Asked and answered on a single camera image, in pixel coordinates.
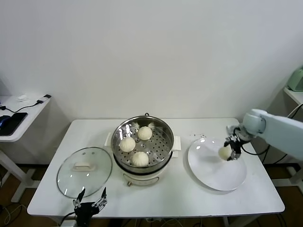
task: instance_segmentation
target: glass lid rim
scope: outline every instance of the glass lid rim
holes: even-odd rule
[[[106,182],[108,181],[109,177],[110,177],[111,174],[112,174],[112,171],[113,171],[113,160],[112,160],[112,157],[111,157],[111,155],[108,153],[107,150],[105,150],[105,149],[103,149],[103,148],[100,148],[100,147],[94,147],[94,146],[93,146],[93,147],[81,148],[81,149],[79,149],[79,150],[73,152],[71,155],[69,155],[69,156],[61,163],[61,165],[60,165],[60,167],[59,167],[59,169],[58,169],[58,171],[57,171],[57,176],[56,176],[56,185],[57,185],[57,188],[58,188],[59,192],[60,192],[63,196],[65,196],[65,197],[67,197],[67,198],[75,199],[76,197],[71,197],[71,196],[68,196],[68,195],[64,195],[64,193],[61,191],[61,189],[59,188],[59,185],[58,185],[58,175],[59,175],[59,172],[60,172],[62,166],[64,165],[64,163],[66,162],[66,160],[69,159],[73,154],[77,153],[78,151],[81,151],[81,150],[84,150],[84,149],[89,149],[89,148],[97,148],[97,149],[100,149],[100,150],[104,151],[104,152],[108,155],[108,157],[109,157],[109,159],[110,159],[111,167],[110,167],[110,171],[109,171],[108,177],[107,177],[107,179],[104,181],[104,183],[101,185],[101,187],[100,187],[98,190],[96,190],[96,191],[94,191],[94,192],[92,192],[92,193],[90,193],[90,194],[85,194],[83,197],[84,197],[84,198],[85,198],[85,197],[88,197],[88,196],[90,196],[90,195],[96,193],[97,191],[99,191],[101,188],[103,188],[104,185],[106,184]]]

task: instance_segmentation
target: computer mouse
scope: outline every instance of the computer mouse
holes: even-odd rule
[[[8,116],[8,115],[3,115],[0,117],[0,128],[3,126],[4,122],[6,120],[8,120],[9,118],[10,118],[10,116]]]

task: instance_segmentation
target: glass lid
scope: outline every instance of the glass lid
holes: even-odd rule
[[[62,163],[57,174],[57,186],[69,198],[77,198],[85,188],[86,197],[102,188],[111,172],[112,159],[104,149],[83,148]]]

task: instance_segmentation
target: white table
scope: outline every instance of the white table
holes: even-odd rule
[[[57,189],[56,175],[62,162],[73,152],[91,146],[103,147],[107,134],[123,120],[75,120],[53,157],[27,212],[34,216],[60,218],[73,211],[72,199]],[[175,135],[181,136],[182,151],[172,158],[164,177],[151,186],[128,187],[117,164],[106,183],[108,204],[95,218],[209,217],[253,215],[239,218],[232,226],[244,226],[260,214],[284,211],[284,204],[267,172],[256,156],[242,154],[247,178],[232,192],[219,192],[203,186],[187,163],[187,149],[202,134],[224,139],[225,126],[238,124],[233,118],[164,119]],[[255,152],[251,144],[245,149]],[[95,201],[102,191],[82,202]]]
[[[303,103],[303,92],[300,91],[292,91],[287,87],[284,88],[284,92],[289,95],[298,105]]]
[[[21,107],[33,105],[42,96],[31,96],[28,102],[19,102],[16,96],[0,96],[1,105],[5,105],[12,111],[16,111]],[[23,122],[18,126],[14,133],[10,136],[0,136],[0,142],[15,142],[20,139],[35,118],[40,114],[44,107],[48,104],[50,99],[47,99],[44,103],[38,104],[33,107],[25,108],[20,112],[26,112],[28,115]],[[9,110],[0,110],[0,116],[13,115]],[[9,174],[13,174],[18,180],[21,181],[18,189],[12,197],[12,202],[18,202],[26,188],[37,188],[40,181],[34,181],[31,179],[34,174],[34,169],[29,169],[27,173],[24,173],[3,151],[0,150],[0,164],[7,169],[7,173],[2,179],[2,184],[7,180]]]

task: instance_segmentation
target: white plate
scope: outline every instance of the white plate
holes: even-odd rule
[[[219,157],[218,150],[223,144],[223,140],[198,139],[188,150],[188,163],[194,175],[205,185],[219,191],[231,191],[243,184],[247,170],[242,157],[233,161]]]

